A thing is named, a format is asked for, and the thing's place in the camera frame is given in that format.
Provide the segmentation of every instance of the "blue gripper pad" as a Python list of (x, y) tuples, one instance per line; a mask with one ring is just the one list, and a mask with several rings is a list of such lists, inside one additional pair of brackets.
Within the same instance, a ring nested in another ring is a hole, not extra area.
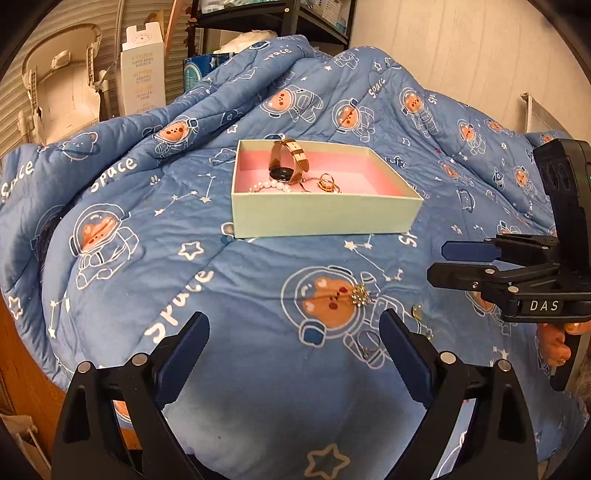
[(443, 244), (443, 258), (455, 262), (493, 262), (501, 257), (501, 249), (491, 242), (455, 242)]
[(157, 373), (157, 393), (154, 400), (160, 410), (176, 401), (209, 340), (209, 319), (203, 313), (194, 317), (191, 317), (191, 320), (194, 319), (193, 325), (170, 352)]
[(427, 337), (411, 333), (392, 309), (384, 311), (380, 316), (379, 335), (410, 396), (429, 408), (433, 402), (437, 375), (437, 351), (433, 345)]

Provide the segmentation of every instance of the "quilted blanket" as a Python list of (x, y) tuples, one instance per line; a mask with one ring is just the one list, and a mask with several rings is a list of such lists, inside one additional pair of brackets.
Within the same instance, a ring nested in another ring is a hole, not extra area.
[[(243, 138), (371, 147), (425, 202), (395, 235), (236, 239)], [(259, 42), (166, 108), (8, 154), (2, 295), (64, 389), (80, 362), (123, 364), (204, 312), (210, 341), (164, 414), (187, 452), (234, 480), (384, 478), (424, 415), (376, 340), (389, 307), (465, 362), (510, 360), (545, 459), (586, 419), (550, 388), (535, 326), (426, 279), (447, 240), (553, 233), (532, 149), (376, 48), (328, 57), (300, 36)], [(372, 302), (356, 307), (346, 298), (361, 282)], [(437, 473), (451, 468), (471, 408)]]

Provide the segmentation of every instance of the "metal screw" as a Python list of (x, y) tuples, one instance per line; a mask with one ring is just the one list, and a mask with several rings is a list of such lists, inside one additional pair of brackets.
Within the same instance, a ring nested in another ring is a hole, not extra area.
[(439, 358), (444, 364), (448, 365), (456, 363), (457, 360), (456, 356), (451, 352), (442, 352), (441, 355), (439, 355)]
[(88, 370), (90, 370), (90, 367), (92, 367), (92, 364), (90, 362), (82, 362), (80, 365), (78, 365), (78, 371), (81, 374), (85, 374), (86, 372), (88, 372)]
[(497, 365), (501, 370), (503, 370), (503, 372), (508, 372), (511, 370), (511, 364), (505, 359), (499, 360), (499, 363), (497, 363)]
[(134, 355), (134, 357), (131, 359), (131, 363), (133, 363), (136, 367), (141, 367), (147, 361), (148, 355), (146, 355), (145, 353), (138, 353), (137, 355)]

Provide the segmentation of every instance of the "product box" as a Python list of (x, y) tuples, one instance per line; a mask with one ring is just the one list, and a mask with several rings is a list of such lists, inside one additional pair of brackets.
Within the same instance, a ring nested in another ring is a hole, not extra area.
[[(232, 214), (237, 238), (301, 235), (403, 233), (411, 228), (423, 198), (373, 150), (325, 142), (297, 141), (310, 164), (305, 178), (328, 173), (341, 193), (326, 193), (309, 180), (289, 193), (274, 188), (250, 192), (269, 180), (274, 140), (241, 140), (232, 179)], [(293, 166), (286, 148), (281, 165)]]
[(126, 35), (119, 62), (119, 113), (133, 115), (166, 106), (160, 24), (147, 23), (145, 30), (132, 25)]
[(331, 25), (336, 25), (340, 17), (342, 4), (339, 0), (318, 0), (313, 11)]

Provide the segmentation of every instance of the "constellation print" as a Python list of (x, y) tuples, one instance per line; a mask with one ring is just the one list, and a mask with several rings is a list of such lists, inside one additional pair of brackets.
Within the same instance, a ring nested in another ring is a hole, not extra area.
[(55, 324), (56, 318), (55, 318), (55, 312), (56, 312), (56, 307), (59, 306), (62, 302), (66, 307), (66, 312), (70, 311), (70, 299), (67, 297), (68, 292), (65, 291), (64, 292), (64, 296), (61, 300), (59, 301), (55, 301), (52, 300), (50, 302), (50, 306), (51, 306), (51, 318), (49, 320), (49, 327), (47, 328), (47, 331), (49, 332), (49, 336), (51, 338), (55, 338), (56, 337), (56, 328), (57, 325)]
[(396, 275), (394, 277), (390, 277), (388, 275), (386, 275), (386, 272), (383, 268), (381, 268), (380, 266), (376, 265), (374, 262), (372, 262), (369, 258), (367, 258), (365, 255), (359, 253), (358, 248), (365, 248), (366, 250), (371, 250), (373, 248), (373, 245), (371, 244), (371, 238), (374, 235), (372, 233), (369, 234), (368, 239), (365, 243), (362, 244), (356, 244), (354, 242), (345, 240), (345, 248), (347, 248), (348, 250), (351, 250), (352, 252), (355, 252), (356, 254), (358, 254), (361, 258), (363, 258), (365, 261), (371, 263), (375, 268), (377, 268), (382, 276), (384, 277), (385, 281), (392, 281), (392, 280), (397, 280), (397, 281), (402, 281), (402, 274), (404, 273), (404, 271), (402, 270), (402, 268), (398, 269), (398, 272), (396, 273)]
[(215, 176), (210, 173), (204, 173), (201, 175), (197, 175), (197, 177), (209, 177), (209, 185), (207, 186), (207, 192), (205, 192), (205, 196), (201, 197), (199, 200), (201, 200), (203, 203), (211, 202), (212, 200), (209, 197), (209, 191), (212, 188), (212, 183)]
[(184, 199), (185, 197), (188, 197), (188, 196), (190, 196), (190, 195), (193, 195), (193, 196), (195, 196), (195, 195), (199, 195), (199, 194), (198, 194), (197, 190), (192, 190), (192, 191), (190, 191), (189, 193), (186, 193), (185, 195), (181, 195), (180, 197), (179, 197), (179, 196), (176, 196), (176, 195), (172, 195), (172, 197), (171, 197), (171, 198), (172, 198), (171, 202), (170, 202), (170, 203), (169, 203), (169, 204), (168, 204), (166, 207), (164, 207), (164, 208), (161, 208), (160, 210), (155, 210), (155, 211), (154, 211), (154, 216), (156, 217), (156, 216), (160, 215), (161, 213), (164, 213), (164, 212), (166, 211), (166, 209), (167, 209), (168, 207), (170, 207), (170, 206), (171, 206), (171, 205), (172, 205), (174, 202), (178, 202), (179, 200), (182, 200), (182, 199)]

